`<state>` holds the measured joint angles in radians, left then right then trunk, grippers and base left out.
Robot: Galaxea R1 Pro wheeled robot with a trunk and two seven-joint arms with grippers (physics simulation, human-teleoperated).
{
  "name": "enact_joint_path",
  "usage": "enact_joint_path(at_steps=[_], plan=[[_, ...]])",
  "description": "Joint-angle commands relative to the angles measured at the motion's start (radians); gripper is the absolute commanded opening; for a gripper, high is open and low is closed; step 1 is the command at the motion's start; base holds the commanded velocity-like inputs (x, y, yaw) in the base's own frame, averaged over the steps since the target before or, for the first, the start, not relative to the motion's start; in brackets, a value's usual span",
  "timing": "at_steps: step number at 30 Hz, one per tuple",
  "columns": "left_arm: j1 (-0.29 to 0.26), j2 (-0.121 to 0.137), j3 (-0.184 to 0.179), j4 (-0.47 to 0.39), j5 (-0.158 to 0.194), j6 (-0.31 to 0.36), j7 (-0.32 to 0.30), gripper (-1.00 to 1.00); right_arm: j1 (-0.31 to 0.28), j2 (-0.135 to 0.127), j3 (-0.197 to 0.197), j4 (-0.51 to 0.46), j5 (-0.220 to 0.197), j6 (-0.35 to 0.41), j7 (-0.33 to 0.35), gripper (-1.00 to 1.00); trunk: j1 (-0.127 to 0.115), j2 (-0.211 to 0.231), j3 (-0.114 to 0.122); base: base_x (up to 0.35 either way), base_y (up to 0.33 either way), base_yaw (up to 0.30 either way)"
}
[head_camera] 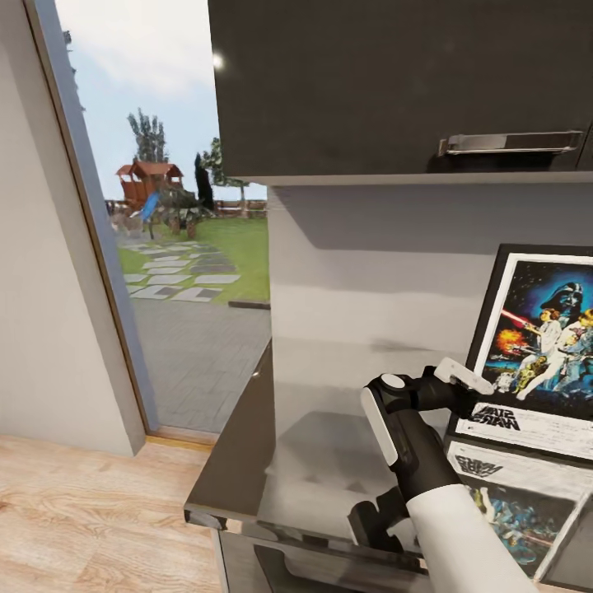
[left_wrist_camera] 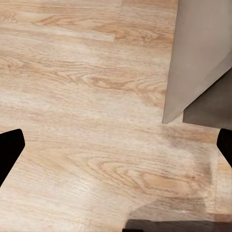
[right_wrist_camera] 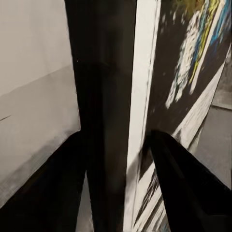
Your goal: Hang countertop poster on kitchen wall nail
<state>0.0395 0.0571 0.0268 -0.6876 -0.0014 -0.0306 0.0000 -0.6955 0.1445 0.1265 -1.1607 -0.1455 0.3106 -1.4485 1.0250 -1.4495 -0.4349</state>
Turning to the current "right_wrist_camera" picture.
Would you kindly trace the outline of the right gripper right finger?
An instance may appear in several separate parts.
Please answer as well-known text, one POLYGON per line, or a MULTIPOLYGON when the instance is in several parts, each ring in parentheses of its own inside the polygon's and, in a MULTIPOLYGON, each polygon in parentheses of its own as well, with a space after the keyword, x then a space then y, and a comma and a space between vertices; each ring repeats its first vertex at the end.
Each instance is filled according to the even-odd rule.
POLYGON ((232 232, 232 191, 169 133, 150 145, 171 232, 232 232))

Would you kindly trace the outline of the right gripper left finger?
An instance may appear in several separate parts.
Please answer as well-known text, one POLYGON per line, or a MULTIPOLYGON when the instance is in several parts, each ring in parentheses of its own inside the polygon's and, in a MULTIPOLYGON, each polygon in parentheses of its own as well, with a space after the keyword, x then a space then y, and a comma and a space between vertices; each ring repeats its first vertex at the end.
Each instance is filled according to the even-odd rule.
POLYGON ((80 130, 0 208, 0 232, 75 232, 85 168, 80 130))

